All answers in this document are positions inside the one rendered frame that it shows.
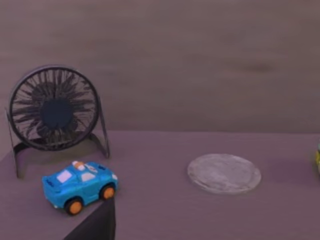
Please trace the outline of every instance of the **toy car window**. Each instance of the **toy car window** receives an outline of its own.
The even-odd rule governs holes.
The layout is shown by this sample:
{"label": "toy car window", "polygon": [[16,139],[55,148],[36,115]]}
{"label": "toy car window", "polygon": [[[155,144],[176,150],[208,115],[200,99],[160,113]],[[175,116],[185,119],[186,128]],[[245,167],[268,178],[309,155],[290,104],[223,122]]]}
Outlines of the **toy car window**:
{"label": "toy car window", "polygon": [[56,178],[59,180],[60,183],[65,183],[72,177],[72,174],[68,170],[64,170],[61,172]]}
{"label": "toy car window", "polygon": [[94,179],[95,177],[96,176],[93,175],[92,173],[86,172],[86,173],[81,175],[81,180],[82,180],[82,182],[86,182],[86,181],[89,181],[91,179]]}

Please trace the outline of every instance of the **wall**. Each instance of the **wall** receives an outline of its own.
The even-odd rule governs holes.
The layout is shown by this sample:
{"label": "wall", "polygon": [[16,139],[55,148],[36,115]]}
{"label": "wall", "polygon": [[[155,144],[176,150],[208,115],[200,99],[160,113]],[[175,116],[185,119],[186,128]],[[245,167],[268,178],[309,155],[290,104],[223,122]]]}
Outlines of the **wall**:
{"label": "wall", "polygon": [[0,104],[77,67],[113,130],[320,132],[316,0],[2,0]]}

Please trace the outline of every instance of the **toy car wheel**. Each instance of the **toy car wheel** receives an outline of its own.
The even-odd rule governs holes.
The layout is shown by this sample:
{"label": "toy car wheel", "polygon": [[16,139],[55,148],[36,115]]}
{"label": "toy car wheel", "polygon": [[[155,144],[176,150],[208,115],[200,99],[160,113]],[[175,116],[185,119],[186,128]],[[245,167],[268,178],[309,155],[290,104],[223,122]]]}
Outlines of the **toy car wheel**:
{"label": "toy car wheel", "polygon": [[74,198],[66,202],[64,206],[64,210],[69,215],[77,215],[83,209],[84,205],[79,198]]}
{"label": "toy car wheel", "polygon": [[100,198],[107,200],[112,198],[116,193],[115,187],[112,184],[104,186],[100,191]]}

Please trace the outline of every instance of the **black desk fan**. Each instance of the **black desk fan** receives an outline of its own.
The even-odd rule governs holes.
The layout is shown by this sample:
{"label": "black desk fan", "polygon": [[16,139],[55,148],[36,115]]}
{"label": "black desk fan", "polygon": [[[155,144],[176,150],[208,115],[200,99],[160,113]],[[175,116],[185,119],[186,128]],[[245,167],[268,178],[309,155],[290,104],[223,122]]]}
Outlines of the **black desk fan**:
{"label": "black desk fan", "polygon": [[[90,139],[108,159],[110,148],[101,100],[93,84],[79,71],[63,65],[46,65],[26,74],[12,91],[6,116],[9,128],[21,141],[17,155],[27,148],[61,151]],[[92,133],[100,118],[105,144]]]}

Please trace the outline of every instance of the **fan hub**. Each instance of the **fan hub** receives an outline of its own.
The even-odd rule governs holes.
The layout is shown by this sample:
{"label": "fan hub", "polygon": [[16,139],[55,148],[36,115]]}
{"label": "fan hub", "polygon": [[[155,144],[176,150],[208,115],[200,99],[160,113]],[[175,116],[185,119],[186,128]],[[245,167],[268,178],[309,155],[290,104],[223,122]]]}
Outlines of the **fan hub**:
{"label": "fan hub", "polygon": [[42,122],[50,130],[63,129],[73,119],[72,105],[67,99],[51,99],[43,103],[40,109]]}

